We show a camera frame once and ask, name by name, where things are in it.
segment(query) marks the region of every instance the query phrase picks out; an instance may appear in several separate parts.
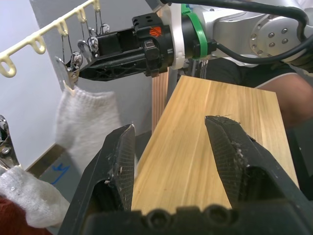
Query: white plastic rail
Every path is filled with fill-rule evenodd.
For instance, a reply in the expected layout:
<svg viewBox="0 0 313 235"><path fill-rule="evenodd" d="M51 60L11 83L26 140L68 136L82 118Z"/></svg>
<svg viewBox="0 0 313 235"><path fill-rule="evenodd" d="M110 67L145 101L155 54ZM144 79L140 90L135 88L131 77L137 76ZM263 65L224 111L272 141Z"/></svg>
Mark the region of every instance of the white plastic rail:
<svg viewBox="0 0 313 235"><path fill-rule="evenodd" d="M0 53L0 73L5 77L14 77L16 75L16 67L12 60L10 59L10 55L14 54L15 52L19 51L26 45L31 45L35 52L38 54L44 54L46 50L46 46L42 36L57 27L59 33L66 37L68 35L68 28L67 23L65 22L66 19L71 17L72 15L76 14L78 20L81 23L85 23L87 21L84 8L88 5L93 4L93 8L96 12L100 11L100 2L99 0L88 0L87 2L79 5L78 7L74 8L70 12L67 12L65 15L61 16L57 20L54 20L52 23L48 24L47 26L43 27L42 29L38 30L37 32L32 33L19 43L15 44L14 46L10 47L9 49ZM9 70L6 70L2 63L6 63L9 67Z"/></svg>

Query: white sock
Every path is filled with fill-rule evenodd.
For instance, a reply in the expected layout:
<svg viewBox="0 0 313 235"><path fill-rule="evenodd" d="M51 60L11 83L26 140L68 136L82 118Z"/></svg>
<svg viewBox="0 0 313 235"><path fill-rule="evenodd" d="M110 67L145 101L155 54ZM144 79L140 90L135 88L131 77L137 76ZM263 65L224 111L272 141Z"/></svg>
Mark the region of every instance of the white sock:
<svg viewBox="0 0 313 235"><path fill-rule="evenodd" d="M26 221L34 228L62 223L68 201L51 184L15 166L0 176L0 195L14 202L26 213Z"/></svg>
<svg viewBox="0 0 313 235"><path fill-rule="evenodd" d="M56 143L64 147L83 174L106 136L122 126L114 92L88 93L65 89L56 124Z"/></svg>

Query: black shorts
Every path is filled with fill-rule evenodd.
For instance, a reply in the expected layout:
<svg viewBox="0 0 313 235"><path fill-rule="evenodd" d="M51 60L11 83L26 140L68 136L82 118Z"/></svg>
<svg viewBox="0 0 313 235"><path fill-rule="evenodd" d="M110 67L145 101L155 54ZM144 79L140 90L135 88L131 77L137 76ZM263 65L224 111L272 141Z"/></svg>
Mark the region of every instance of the black shorts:
<svg viewBox="0 0 313 235"><path fill-rule="evenodd" d="M296 71L283 62L250 68L218 58L208 61L205 77L208 80L255 88L286 73L296 73Z"/></svg>

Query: orange logo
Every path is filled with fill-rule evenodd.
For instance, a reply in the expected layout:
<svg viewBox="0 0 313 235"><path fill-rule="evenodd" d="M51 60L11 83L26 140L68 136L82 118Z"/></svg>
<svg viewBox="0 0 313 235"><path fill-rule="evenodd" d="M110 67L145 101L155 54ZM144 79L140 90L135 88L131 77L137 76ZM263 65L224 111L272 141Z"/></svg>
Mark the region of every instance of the orange logo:
<svg viewBox="0 0 313 235"><path fill-rule="evenodd" d="M153 36L153 37L158 37L158 36L161 36L162 35L162 30L161 30L161 27L151 27L150 29L150 35Z"/></svg>

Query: black cable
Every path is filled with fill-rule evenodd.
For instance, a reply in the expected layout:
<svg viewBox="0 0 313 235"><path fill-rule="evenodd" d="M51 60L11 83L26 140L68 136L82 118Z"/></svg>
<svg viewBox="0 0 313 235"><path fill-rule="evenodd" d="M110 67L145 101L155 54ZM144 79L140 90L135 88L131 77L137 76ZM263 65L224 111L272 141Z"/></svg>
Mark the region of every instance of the black cable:
<svg viewBox="0 0 313 235"><path fill-rule="evenodd" d="M195 4L220 8L230 8L241 11L257 12L275 16L284 16L298 21L297 36L300 41L305 40L304 27L308 22L308 16L304 11L296 7L273 6L258 2L242 0L161 0L164 4L169 2L179 4Z"/></svg>
<svg viewBox="0 0 313 235"><path fill-rule="evenodd" d="M286 51L280 55L275 55L272 57L268 58L248 58L242 55L239 55L232 50L226 48L222 44L217 43L216 48L224 52L226 55L229 55L230 57L234 58L235 60L238 60L243 63L248 63L248 64L270 64L276 61L284 60L286 58L289 58L296 53L299 53L300 51L306 49L307 47L311 46L313 44L313 35L310 36L308 39L303 41L301 44L298 46L294 47L293 49Z"/></svg>

